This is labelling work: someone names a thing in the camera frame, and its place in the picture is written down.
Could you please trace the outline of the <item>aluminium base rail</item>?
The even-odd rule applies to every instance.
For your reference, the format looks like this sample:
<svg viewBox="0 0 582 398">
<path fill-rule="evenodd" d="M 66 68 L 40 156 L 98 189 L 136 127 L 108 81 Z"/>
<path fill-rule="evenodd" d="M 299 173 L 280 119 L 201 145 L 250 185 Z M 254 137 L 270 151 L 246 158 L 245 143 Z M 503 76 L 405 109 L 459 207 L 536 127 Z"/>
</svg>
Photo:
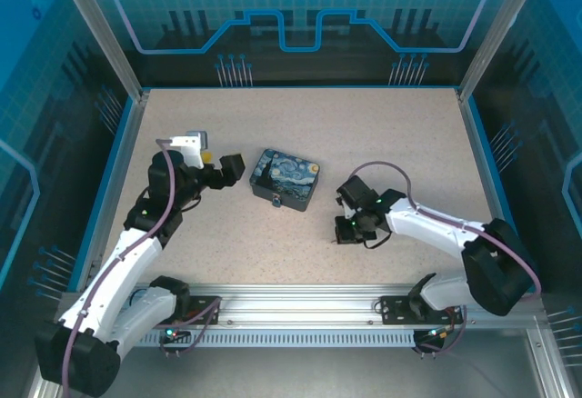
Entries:
<svg viewBox="0 0 582 398">
<path fill-rule="evenodd" d="M 222 298 L 223 329 L 381 328 L 374 310 L 384 295 L 406 295 L 410 284 L 192 284 L 190 293 Z M 467 305 L 467 330 L 544 329 L 549 321 L 540 299 L 518 303 L 507 316 Z"/>
</svg>

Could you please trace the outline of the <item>aluminium frame post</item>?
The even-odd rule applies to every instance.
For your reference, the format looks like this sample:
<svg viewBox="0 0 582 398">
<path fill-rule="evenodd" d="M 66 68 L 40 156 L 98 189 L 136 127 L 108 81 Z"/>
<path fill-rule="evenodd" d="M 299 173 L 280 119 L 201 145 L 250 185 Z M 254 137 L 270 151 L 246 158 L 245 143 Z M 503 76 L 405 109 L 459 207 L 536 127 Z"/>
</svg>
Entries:
<svg viewBox="0 0 582 398">
<path fill-rule="evenodd" d="M 458 87 L 457 98 L 460 104 L 467 104 L 469 97 L 477 88 L 497 50 L 504 41 L 508 31 L 515 23 L 526 0 L 504 0 L 489 27 L 487 34 L 478 48 L 467 72 Z"/>
<path fill-rule="evenodd" d="M 99 3 L 96 0 L 73 1 L 128 96 L 134 102 L 141 102 L 143 98 L 142 85 L 140 85 Z"/>
</svg>

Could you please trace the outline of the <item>grey metal base panel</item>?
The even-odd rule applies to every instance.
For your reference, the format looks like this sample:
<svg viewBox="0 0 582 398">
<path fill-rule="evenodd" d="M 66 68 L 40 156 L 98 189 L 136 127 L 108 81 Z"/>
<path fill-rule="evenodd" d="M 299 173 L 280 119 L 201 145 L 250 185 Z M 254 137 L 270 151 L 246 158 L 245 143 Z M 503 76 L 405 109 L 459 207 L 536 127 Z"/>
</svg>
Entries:
<svg viewBox="0 0 582 398">
<path fill-rule="evenodd" d="M 136 349 L 103 398 L 563 398 L 527 340 L 477 333 L 448 354 L 405 348 Z"/>
</svg>

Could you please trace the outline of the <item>starry night tin box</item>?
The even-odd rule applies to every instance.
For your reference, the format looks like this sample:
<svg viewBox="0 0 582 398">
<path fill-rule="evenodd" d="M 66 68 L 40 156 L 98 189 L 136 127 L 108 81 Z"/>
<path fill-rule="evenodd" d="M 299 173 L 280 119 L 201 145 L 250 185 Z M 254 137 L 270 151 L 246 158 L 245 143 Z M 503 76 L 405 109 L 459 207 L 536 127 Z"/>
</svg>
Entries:
<svg viewBox="0 0 582 398">
<path fill-rule="evenodd" d="M 267 148 L 256 163 L 249 184 L 255 196 L 272 204 L 272 194 L 279 194 L 281 207 L 305 212 L 320 170 L 316 162 Z"/>
</svg>

